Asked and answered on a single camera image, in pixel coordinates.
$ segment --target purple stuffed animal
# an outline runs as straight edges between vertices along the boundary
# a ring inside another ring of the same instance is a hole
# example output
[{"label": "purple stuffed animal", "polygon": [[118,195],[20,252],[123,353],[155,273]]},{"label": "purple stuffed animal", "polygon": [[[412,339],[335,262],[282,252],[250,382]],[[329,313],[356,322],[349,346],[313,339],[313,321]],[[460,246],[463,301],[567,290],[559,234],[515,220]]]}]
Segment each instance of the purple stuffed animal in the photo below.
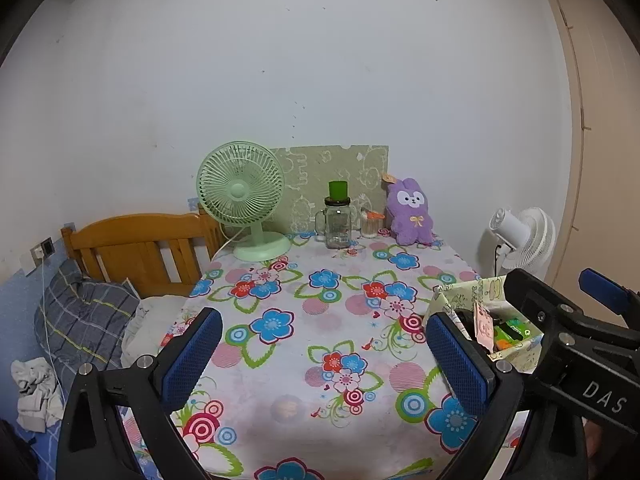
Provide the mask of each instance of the purple stuffed animal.
[{"label": "purple stuffed animal", "polygon": [[387,189],[386,209],[393,215],[391,230],[396,233],[398,245],[433,242],[433,220],[429,216],[427,199],[412,178],[397,180]]}]

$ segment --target wooden headboard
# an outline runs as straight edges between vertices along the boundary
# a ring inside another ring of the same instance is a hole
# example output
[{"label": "wooden headboard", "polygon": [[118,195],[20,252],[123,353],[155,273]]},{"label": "wooden headboard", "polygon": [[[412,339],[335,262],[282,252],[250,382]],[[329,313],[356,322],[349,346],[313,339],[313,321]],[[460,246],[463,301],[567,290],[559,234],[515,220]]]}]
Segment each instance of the wooden headboard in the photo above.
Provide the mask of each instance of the wooden headboard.
[{"label": "wooden headboard", "polygon": [[[126,278],[143,298],[175,294],[188,296],[202,273],[193,250],[193,238],[204,238],[212,258],[223,242],[220,224],[202,207],[197,214],[138,214],[115,216],[73,232],[61,231],[66,254],[76,260],[94,280],[106,280],[100,268],[102,260],[108,279]],[[158,242],[171,249],[180,283],[169,279]]]}]

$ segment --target door frame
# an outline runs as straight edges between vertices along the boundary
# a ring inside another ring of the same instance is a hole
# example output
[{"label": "door frame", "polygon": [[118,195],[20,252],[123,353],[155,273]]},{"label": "door frame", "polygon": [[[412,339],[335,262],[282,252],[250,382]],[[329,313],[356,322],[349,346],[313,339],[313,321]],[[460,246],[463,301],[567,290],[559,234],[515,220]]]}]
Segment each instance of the door frame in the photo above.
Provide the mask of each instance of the door frame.
[{"label": "door frame", "polygon": [[569,95],[571,99],[571,119],[572,119],[572,143],[571,143],[571,166],[569,168],[569,184],[566,190],[564,201],[564,212],[562,221],[558,229],[556,249],[551,256],[551,261],[546,270],[545,282],[553,285],[558,271],[566,253],[569,243],[569,235],[574,224],[575,209],[578,203],[578,191],[580,189],[580,176],[582,173],[582,147],[584,142],[584,124],[582,111],[582,92],[580,90],[580,75],[575,59],[574,44],[569,34],[567,22],[562,13],[558,0],[548,0],[551,10],[558,26],[564,60],[566,63],[567,76],[569,78]]}]

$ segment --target glass jar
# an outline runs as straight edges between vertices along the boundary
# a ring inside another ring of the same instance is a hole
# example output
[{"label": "glass jar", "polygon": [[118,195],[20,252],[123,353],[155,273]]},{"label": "glass jar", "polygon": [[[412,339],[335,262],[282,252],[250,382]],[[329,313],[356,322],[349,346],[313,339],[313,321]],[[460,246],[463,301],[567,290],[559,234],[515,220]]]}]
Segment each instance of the glass jar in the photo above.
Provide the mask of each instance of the glass jar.
[{"label": "glass jar", "polygon": [[326,206],[316,213],[318,240],[324,239],[328,249],[344,249],[351,245],[351,199],[324,199]]}]

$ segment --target white fan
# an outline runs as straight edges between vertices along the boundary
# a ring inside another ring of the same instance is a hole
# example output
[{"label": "white fan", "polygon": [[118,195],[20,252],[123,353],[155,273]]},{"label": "white fan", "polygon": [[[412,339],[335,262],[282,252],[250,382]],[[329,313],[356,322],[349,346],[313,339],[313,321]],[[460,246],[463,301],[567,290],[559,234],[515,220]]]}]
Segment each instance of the white fan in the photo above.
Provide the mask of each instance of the white fan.
[{"label": "white fan", "polygon": [[556,244],[554,221],[539,207],[513,215],[500,208],[489,222],[489,229],[504,244],[498,252],[496,269],[526,269],[535,272],[549,258]]}]

